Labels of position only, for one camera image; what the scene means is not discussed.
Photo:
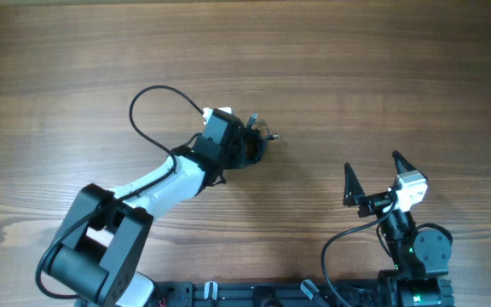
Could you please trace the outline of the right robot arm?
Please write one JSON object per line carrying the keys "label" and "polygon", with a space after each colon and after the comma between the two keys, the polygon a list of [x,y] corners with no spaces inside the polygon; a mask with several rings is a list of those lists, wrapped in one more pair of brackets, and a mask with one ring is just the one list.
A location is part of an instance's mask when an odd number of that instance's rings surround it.
{"label": "right robot arm", "polygon": [[448,262],[453,236],[434,223],[416,224],[411,209],[426,195],[428,178],[399,152],[393,184],[378,194],[365,194],[351,164],[344,165],[345,206],[359,208],[359,217],[378,219],[377,236],[395,268],[378,273],[373,304],[377,306],[454,306]]}

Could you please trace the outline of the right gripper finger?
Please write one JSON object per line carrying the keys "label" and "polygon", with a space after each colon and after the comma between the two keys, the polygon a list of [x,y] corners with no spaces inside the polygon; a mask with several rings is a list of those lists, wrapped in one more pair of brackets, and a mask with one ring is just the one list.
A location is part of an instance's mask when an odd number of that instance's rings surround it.
{"label": "right gripper finger", "polygon": [[392,158],[394,159],[398,174],[416,170],[416,167],[410,164],[399,151],[394,150]]}
{"label": "right gripper finger", "polygon": [[359,206],[365,198],[364,190],[350,163],[344,164],[344,197],[343,204],[347,207]]}

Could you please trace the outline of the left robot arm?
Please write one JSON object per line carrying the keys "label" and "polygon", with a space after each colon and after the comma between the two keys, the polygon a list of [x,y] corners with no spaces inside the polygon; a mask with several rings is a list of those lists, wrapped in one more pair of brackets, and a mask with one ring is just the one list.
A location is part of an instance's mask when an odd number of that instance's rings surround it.
{"label": "left robot arm", "polygon": [[39,260],[35,282],[48,275],[70,289],[77,306],[149,306],[156,284],[137,272],[150,228],[173,206],[224,184],[226,170],[256,164],[267,138],[257,115],[247,122],[224,108],[205,108],[205,129],[169,151],[166,161],[134,182],[112,189],[90,184],[75,197]]}

